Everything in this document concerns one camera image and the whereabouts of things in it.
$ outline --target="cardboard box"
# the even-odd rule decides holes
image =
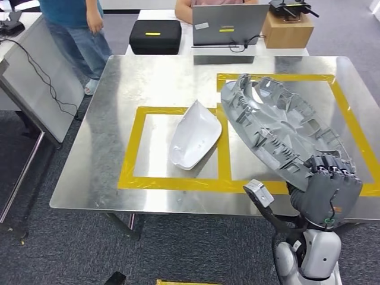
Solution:
[[[268,49],[303,49],[309,41],[314,26],[305,14],[299,21],[285,21],[268,12],[262,33]]]

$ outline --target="black case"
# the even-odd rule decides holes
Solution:
[[[176,55],[182,28],[176,20],[139,20],[134,23],[130,45],[135,55]]]

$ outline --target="white robot body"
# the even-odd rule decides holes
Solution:
[[[281,242],[276,249],[277,270],[283,285],[342,285],[338,258],[341,240],[334,232],[308,229],[307,250],[301,267],[296,255],[299,242]]]

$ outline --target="pink shirt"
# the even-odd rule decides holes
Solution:
[[[194,5],[222,5],[222,4],[243,4],[243,0],[192,0]]]

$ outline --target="metal table surface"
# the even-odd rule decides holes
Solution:
[[[188,107],[198,99],[206,107],[215,108],[220,102],[220,93],[216,91],[218,73],[333,75],[333,81],[339,83],[349,104],[343,111],[353,112],[370,145],[372,163],[378,164],[379,107],[348,58],[256,56],[250,64],[201,61],[204,64],[195,64],[192,56],[111,57],[67,158],[51,200],[51,207],[259,216],[243,193],[218,192],[217,189],[210,192],[149,189],[149,186],[118,189],[138,107]],[[365,191],[364,196],[360,196],[348,220],[379,220],[378,178],[373,178],[373,172],[370,174],[362,157],[364,150],[357,146],[345,123],[342,106],[338,106],[328,83],[305,78],[285,81],[284,85],[302,94],[325,123],[335,129],[353,158],[358,175],[365,183],[375,185],[372,191]],[[169,145],[180,118],[179,115],[146,115],[133,176],[217,179],[217,150],[188,172],[176,169],[168,160]],[[251,153],[230,125],[228,129],[232,180],[280,180]],[[274,198],[272,209],[276,214],[296,214],[290,205],[289,195],[274,195]]]

